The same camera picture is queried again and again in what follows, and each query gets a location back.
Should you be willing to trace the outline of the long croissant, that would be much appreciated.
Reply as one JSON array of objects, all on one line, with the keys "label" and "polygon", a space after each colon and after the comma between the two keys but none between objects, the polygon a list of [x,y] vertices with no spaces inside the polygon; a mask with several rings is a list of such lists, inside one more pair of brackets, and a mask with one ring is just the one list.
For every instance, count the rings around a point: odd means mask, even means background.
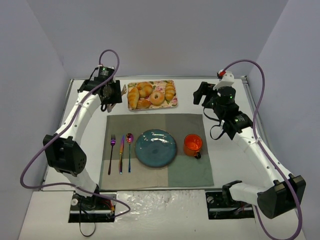
[{"label": "long croissant", "polygon": [[133,87],[127,95],[128,104],[132,110],[137,108],[140,99],[140,93],[137,87]]}]

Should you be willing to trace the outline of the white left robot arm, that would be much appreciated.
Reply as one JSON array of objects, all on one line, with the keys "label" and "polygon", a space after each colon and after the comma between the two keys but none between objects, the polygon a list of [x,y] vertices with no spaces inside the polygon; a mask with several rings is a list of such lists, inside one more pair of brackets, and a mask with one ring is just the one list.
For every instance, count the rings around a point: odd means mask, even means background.
[{"label": "white left robot arm", "polygon": [[84,131],[96,110],[110,113],[122,102],[119,80],[114,80],[115,68],[99,64],[97,76],[85,80],[78,89],[77,100],[68,117],[54,135],[46,135],[43,144],[48,165],[64,175],[85,198],[99,194],[99,186],[86,170],[87,155],[81,148]]}]

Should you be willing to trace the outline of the striped bread roll right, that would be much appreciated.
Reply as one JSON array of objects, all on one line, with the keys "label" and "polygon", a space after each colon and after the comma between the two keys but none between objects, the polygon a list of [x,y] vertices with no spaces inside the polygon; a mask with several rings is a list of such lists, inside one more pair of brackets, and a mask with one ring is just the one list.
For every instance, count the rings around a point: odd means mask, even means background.
[{"label": "striped bread roll right", "polygon": [[167,83],[165,86],[165,99],[170,102],[176,94],[176,89],[172,83]]}]

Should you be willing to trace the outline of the round sesame bun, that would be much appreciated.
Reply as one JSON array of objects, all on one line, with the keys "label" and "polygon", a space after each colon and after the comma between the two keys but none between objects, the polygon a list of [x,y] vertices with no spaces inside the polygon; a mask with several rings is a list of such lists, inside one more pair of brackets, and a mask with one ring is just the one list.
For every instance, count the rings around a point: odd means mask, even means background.
[{"label": "round sesame bun", "polygon": [[151,102],[147,99],[139,99],[136,105],[136,108],[141,109],[148,109],[151,106]]}]

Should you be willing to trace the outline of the curved striped croissant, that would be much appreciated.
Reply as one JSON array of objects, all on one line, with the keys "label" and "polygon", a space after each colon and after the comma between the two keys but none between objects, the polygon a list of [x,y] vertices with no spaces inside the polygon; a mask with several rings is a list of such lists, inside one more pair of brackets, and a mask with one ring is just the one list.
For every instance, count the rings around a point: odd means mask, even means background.
[{"label": "curved striped croissant", "polygon": [[153,92],[153,86],[149,82],[140,82],[136,87],[140,98],[147,98]]}]

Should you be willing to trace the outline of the floral rectangular tray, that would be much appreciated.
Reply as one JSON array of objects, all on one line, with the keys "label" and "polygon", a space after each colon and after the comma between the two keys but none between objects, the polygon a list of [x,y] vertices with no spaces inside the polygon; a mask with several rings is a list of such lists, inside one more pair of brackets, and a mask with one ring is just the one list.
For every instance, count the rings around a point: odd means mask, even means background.
[{"label": "floral rectangular tray", "polygon": [[130,82],[127,85],[127,107],[130,111],[168,109],[178,106],[173,80]]}]

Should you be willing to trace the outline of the sugared bagel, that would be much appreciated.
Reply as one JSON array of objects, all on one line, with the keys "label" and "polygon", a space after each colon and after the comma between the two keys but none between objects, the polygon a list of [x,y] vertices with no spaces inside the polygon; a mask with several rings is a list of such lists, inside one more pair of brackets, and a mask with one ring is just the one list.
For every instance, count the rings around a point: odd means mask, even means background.
[{"label": "sugared bagel", "polygon": [[149,100],[154,106],[160,106],[165,100],[165,95],[161,91],[153,91]]}]

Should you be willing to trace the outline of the iridescent spoon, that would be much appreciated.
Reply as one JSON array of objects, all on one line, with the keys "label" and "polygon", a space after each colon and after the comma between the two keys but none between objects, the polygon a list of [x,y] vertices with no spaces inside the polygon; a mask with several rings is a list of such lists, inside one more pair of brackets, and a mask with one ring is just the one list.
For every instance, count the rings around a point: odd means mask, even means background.
[{"label": "iridescent spoon", "polygon": [[128,143],[128,172],[131,173],[131,145],[134,141],[132,133],[126,135],[126,142]]}]

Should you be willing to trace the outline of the iridescent fork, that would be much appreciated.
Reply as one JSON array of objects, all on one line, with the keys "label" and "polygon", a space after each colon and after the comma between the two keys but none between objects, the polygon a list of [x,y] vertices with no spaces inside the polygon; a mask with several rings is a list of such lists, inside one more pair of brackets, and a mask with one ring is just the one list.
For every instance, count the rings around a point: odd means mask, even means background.
[{"label": "iridescent fork", "polygon": [[108,172],[107,172],[108,175],[111,174],[113,148],[114,148],[115,144],[116,144],[116,136],[115,136],[114,134],[112,134],[112,135],[111,135],[111,138],[110,138],[111,150],[110,150],[110,159],[109,159]]}]

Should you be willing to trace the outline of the iridescent knife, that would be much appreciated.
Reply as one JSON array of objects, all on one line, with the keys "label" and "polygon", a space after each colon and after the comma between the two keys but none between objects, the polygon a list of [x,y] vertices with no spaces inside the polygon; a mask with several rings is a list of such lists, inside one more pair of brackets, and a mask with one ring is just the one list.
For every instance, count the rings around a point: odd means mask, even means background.
[{"label": "iridescent knife", "polygon": [[118,163],[118,170],[119,173],[123,173],[123,152],[124,152],[124,145],[125,145],[125,136],[123,135],[120,142],[119,148],[119,163]]}]

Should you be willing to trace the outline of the orange mug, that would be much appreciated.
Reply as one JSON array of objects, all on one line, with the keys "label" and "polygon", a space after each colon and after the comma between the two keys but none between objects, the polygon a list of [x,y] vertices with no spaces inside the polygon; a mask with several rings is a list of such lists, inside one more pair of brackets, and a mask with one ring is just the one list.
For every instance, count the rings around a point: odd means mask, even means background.
[{"label": "orange mug", "polygon": [[188,134],[184,138],[183,151],[189,157],[194,157],[197,160],[201,158],[201,149],[203,141],[197,134]]}]

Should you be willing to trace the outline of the blue ceramic plate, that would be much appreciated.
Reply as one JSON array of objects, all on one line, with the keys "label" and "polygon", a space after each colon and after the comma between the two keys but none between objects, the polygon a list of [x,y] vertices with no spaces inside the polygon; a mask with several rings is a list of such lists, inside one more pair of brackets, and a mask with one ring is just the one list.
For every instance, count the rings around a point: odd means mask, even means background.
[{"label": "blue ceramic plate", "polygon": [[141,133],[134,145],[136,158],[149,168],[168,166],[177,155],[177,143],[165,130],[150,129]]}]

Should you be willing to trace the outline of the patchwork grey green placemat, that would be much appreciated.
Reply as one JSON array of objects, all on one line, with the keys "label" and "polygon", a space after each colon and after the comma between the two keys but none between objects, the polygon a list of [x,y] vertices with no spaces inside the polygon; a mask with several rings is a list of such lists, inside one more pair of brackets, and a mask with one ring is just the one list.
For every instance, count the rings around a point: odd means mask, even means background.
[{"label": "patchwork grey green placemat", "polygon": [[201,114],[108,116],[102,159],[104,191],[214,185]]}]

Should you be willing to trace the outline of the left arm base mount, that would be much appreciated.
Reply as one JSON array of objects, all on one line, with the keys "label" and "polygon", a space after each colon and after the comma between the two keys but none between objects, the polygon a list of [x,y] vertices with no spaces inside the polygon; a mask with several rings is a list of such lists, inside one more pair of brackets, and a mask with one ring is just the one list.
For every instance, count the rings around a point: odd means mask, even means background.
[{"label": "left arm base mount", "polygon": [[83,197],[73,193],[69,223],[113,223],[115,221],[115,205],[109,199],[93,196]]}]

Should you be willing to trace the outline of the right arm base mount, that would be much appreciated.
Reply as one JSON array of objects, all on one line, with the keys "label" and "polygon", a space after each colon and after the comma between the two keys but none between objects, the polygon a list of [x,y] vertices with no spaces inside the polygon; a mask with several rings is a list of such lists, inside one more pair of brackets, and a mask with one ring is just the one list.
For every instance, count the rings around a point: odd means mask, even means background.
[{"label": "right arm base mount", "polygon": [[243,201],[227,203],[222,188],[206,189],[205,200],[209,220],[241,220],[255,218],[251,204]]}]

